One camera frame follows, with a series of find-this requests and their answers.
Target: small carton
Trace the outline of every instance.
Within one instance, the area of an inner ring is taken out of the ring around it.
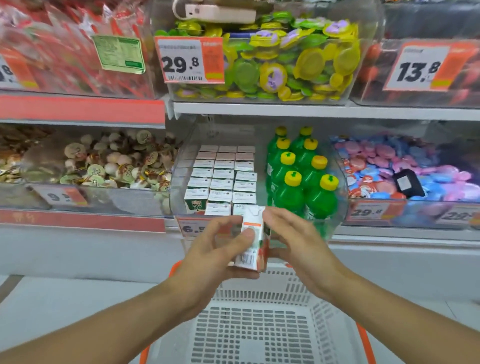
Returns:
[[[235,160],[235,153],[217,153],[217,160]]]
[[[201,152],[218,152],[218,146],[201,146],[200,147]]]
[[[215,152],[198,152],[197,159],[216,159],[217,153]]]
[[[205,215],[213,216],[230,216],[232,214],[232,205],[231,204],[215,204],[208,202],[207,210]]]
[[[223,191],[233,191],[233,180],[217,180],[212,179],[210,189],[212,190],[223,190]]]
[[[239,170],[235,176],[236,181],[257,182],[258,175],[255,172],[243,172]]]
[[[215,161],[213,159],[196,159],[193,164],[194,168],[213,168]]]
[[[255,238],[252,246],[235,258],[234,266],[256,270],[257,272],[266,271],[270,247],[270,229],[264,223],[262,216],[264,210],[265,207],[257,205],[245,207],[241,231],[253,229]]]
[[[213,174],[213,168],[194,168],[191,177],[212,178]]]
[[[235,171],[234,170],[214,170],[213,178],[216,178],[219,180],[233,180],[235,179]]]
[[[244,172],[253,172],[254,163],[253,162],[235,162],[235,170],[241,170]]]
[[[184,197],[187,214],[195,214],[200,211],[205,211],[208,194],[208,188],[187,189]]]
[[[218,170],[232,170],[235,168],[235,162],[233,160],[216,160],[214,166]]]
[[[243,216],[245,214],[245,209],[249,205],[245,204],[234,204],[233,205],[233,215],[234,216]]]
[[[191,177],[187,188],[210,188],[211,178]]]
[[[256,192],[257,182],[235,181],[233,190],[235,192]]]
[[[256,205],[257,194],[255,192],[234,192],[232,201],[234,204]]]
[[[208,202],[231,203],[232,198],[233,198],[233,192],[232,191],[212,190],[212,191],[210,191],[210,195],[208,195]]]
[[[237,147],[236,146],[219,146],[218,151],[219,153],[236,153]]]
[[[248,162],[255,160],[254,153],[237,153],[235,154],[235,160],[238,162]]]
[[[239,153],[255,153],[254,146],[238,146],[237,152]]]

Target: candy pile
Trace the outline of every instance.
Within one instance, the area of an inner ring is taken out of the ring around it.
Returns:
[[[23,183],[24,153],[51,133],[50,129],[38,126],[0,124],[0,182]]]
[[[425,196],[415,201],[479,201],[480,187],[469,183],[472,174],[441,165],[439,150],[419,139],[378,135],[368,139],[332,137],[343,159],[350,198],[405,199],[394,173],[415,172]]]
[[[181,98],[318,102],[348,96],[361,59],[358,31],[358,24],[348,20],[275,12],[255,24],[223,28],[177,22],[176,29],[156,35],[223,37],[225,84],[180,85],[176,95]]]
[[[138,38],[142,41],[144,61],[149,62],[154,46],[144,3],[143,0],[0,0],[5,62],[1,77],[9,81],[2,82],[1,87],[153,98],[150,73],[102,69],[92,39],[96,35]]]
[[[157,141],[148,130],[115,130],[99,140],[84,135],[65,147],[66,173],[61,184],[169,192],[177,156],[176,137]]]

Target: green plastic bottle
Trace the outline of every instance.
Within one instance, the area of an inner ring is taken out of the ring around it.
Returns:
[[[273,196],[272,206],[287,209],[295,215],[303,217],[305,197],[300,187],[301,174],[294,170],[287,172],[281,185]]]
[[[285,183],[285,176],[287,172],[291,171],[294,167],[293,164],[295,163],[295,154],[292,152],[284,152],[280,158],[280,166],[279,168],[275,168],[272,172],[272,177],[270,179],[270,188],[267,190],[268,192],[268,205],[272,205],[273,195],[275,191]]]
[[[307,196],[305,218],[307,220],[325,220],[336,212],[338,205],[335,190],[338,187],[338,178],[326,174],[320,180],[318,189],[311,191]]]
[[[270,188],[270,178],[275,167],[281,164],[282,153],[290,148],[290,139],[280,138],[276,141],[276,151],[267,160],[267,190]]]
[[[300,135],[297,139],[295,139],[291,145],[290,150],[297,155],[303,148],[303,144],[305,143],[306,139],[309,139],[312,136],[313,128],[311,126],[304,126],[300,129]]]
[[[303,148],[297,153],[295,166],[300,173],[305,173],[312,166],[312,159],[317,155],[318,140],[306,139]]]
[[[285,126],[279,126],[278,128],[275,129],[275,137],[270,141],[270,143],[268,143],[267,160],[272,153],[275,153],[277,151],[276,141],[280,138],[286,138],[286,137],[287,137],[287,128]]]
[[[310,168],[302,171],[301,186],[305,194],[320,186],[320,180],[325,175],[327,164],[328,159],[324,156],[314,156]]]

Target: white floor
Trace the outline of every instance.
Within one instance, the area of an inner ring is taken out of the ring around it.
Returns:
[[[7,279],[0,276],[0,285]],[[23,278],[0,304],[0,351],[45,335],[134,297],[154,284],[100,280]],[[480,306],[473,303],[415,301],[480,330]],[[402,363],[370,336],[378,363]],[[132,363],[138,363],[137,357]]]

